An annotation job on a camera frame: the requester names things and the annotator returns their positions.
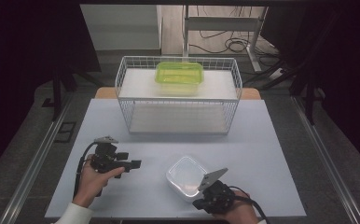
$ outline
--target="clear plastic container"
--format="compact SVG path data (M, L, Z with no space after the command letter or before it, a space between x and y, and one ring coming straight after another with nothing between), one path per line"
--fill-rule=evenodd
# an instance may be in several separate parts
M201 197L198 187L207 174L197 161L189 156L181 158L166 173L169 185L176 191L186 202L194 202Z
M203 82L203 67L200 63L162 62L157 65L155 81L164 94L195 94Z

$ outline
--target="metal rail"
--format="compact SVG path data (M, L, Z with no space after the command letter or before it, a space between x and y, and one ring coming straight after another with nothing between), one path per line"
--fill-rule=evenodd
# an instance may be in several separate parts
M52 121L49 126L46 136L32 158L32 161L24 173L20 184L17 186L14 194L12 195L11 200L7 204L7 208L0 218L0 223L12 224L16 221L32 185L35 182L38 172L40 171L41 166L43 165L43 162L49 152L52 142L54 141L54 137L61 127L63 118L66 115L70 102L73 98L73 94L68 92L63 98L63 109L61 114L58 116L56 121Z
M315 129L314 125L310 125L307 117L305 116L304 114L305 108L302 102L300 102L300 100L294 96L292 96L291 98L293 100L293 103L297 107L298 113L302 119L302 123L304 124L309 136L313 141L317 154L319 155L322 164L326 169L328 177L331 179L335 191L339 195L339 198L343 204L343 207L346 210L346 213L349 216L349 219L354 224L360 224L360 210L352 193L350 192L345 182L343 181L342 177L340 176L339 171L335 166L334 162L331 160L328 150L325 147L325 144L323 143L322 139L320 138L319 133Z

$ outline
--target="green plastic container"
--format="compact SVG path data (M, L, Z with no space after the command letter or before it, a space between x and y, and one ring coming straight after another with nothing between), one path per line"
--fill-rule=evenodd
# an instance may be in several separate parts
M162 62L157 65L155 81L164 94L195 94L203 82L203 67L200 63Z

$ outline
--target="black stand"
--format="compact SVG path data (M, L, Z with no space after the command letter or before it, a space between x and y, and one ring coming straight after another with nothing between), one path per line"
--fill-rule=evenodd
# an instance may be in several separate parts
M66 68L56 68L52 73L52 88L53 88L53 107L54 115L52 120L56 120L62 111L62 97L61 97L61 83L63 84L66 91L76 91L77 84L73 77L73 74L77 74L87 81L95 84L98 88L105 86L103 82L92 77L90 74L69 65Z
M319 53L319 50L322 48L325 40L334 27L334 24L339 18L339 7L333 7L332 11L328 17L327 23L324 25L322 32L318 35L316 41L314 42L310 53L305 58L304 62L299 66L292 68L286 71L281 76L275 78L273 81L263 85L258 88L259 90L267 90L283 81L289 77L295 75L296 78L290 87L291 95L300 95L302 90L307 86L307 96L306 96L306 105L305 105L305 115L307 116L309 122L313 124L312 111L313 111L313 99L314 99L314 87L315 87L315 73L317 72L316 67L316 58ZM280 68L280 65L283 63L275 64L277 68Z

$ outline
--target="cable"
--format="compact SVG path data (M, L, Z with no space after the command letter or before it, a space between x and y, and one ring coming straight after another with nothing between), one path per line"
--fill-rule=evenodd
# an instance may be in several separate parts
M226 40L225 45L228 49L230 49L232 52L235 52L235 53L241 53L242 51L244 51L246 49L246 46L244 45L243 41L239 40L239 38L237 38L237 37L229 38L228 40ZM242 49L232 49L231 48L232 45L241 45Z
M265 66L267 66L267 67L272 67L272 66L275 65L275 63L274 63L274 64L264 63L264 62L262 61L262 59L264 59L264 58L278 58L278 57L277 57L277 56L274 56L274 55L269 55L269 54L267 54L267 55L261 55L261 56L258 58L258 61L259 61L261 64L263 64L263 65L265 65Z
M208 49L201 48L200 46L197 46L197 45L191 45L191 44L190 44L189 46L190 46L190 47L197 48L197 49L201 49L201 50L206 51L206 52L208 52L208 53L223 53L223 52L225 52L225 51L228 50L228 48L226 48L226 49L223 49L223 50L221 50L221 51L210 51L210 50L208 50Z
M181 33L183 34L183 40L184 40L184 5L181 9Z
M204 9L204 6L203 6L203 11L204 11L204 13L206 14L206 16L208 16L207 15L207 12L205 11L205 9ZM200 16L200 10L199 10L199 7L197 6L197 16ZM204 38L204 39L207 39L207 38L211 38L211 37L215 37L215 36L218 36L218 35L222 35L222 34L224 34L224 33L226 33L227 31L223 31L223 32L220 32L220 33L218 33L218 34L215 34L215 35L208 35L208 36L203 36L202 35L202 31L200 31L200 36L202 37L202 38Z
M73 198L76 197L76 194L78 193L78 185L80 182L80 178L81 178L81 171L82 171L82 167L84 165L85 157L87 156L88 151L90 150L90 148L93 145L96 145L96 142L91 143L84 151L84 154L82 155L82 157L80 157L80 160L78 162L78 167L77 167L77 172L76 172L76 182L75 182L75 190L73 192Z
M254 74L249 74L249 75L258 75L258 76L255 76L255 77L251 77L245 81L242 82L243 86L246 84L246 83L254 83L262 78L264 78L265 75L269 75L269 74L272 74L274 72L274 70L280 68L282 65L284 65L284 61L283 60L279 60L279 62L277 62L276 64L274 64L273 66L269 67L267 70L265 71L262 71L262 72L255 72Z
M253 7L250 7L249 18L252 16L252 10ZM250 39L250 32L247 32L247 43L250 43L249 39Z
M232 13L235 15L236 10L238 10L238 7L234 7L233 10L229 13L229 16L232 15Z
M245 202L245 203L249 203L251 204L252 206L254 206L256 208L256 210L258 211L258 213L261 215L261 217L263 219L265 219L265 221L267 222L267 224L270 224L270 221L268 220L267 216L265 216L265 213L264 211L262 211L262 208L261 206L259 206L259 204L252 200L250 198L250 195L246 192L244 192L242 189L238 188L238 187L234 187L234 186L228 186L230 189L238 189L240 190L242 193L244 193L245 195L247 195L249 198L245 198L245 197L242 197L242 196L234 196L233 199L234 200L238 200L238 201L242 201L242 202Z

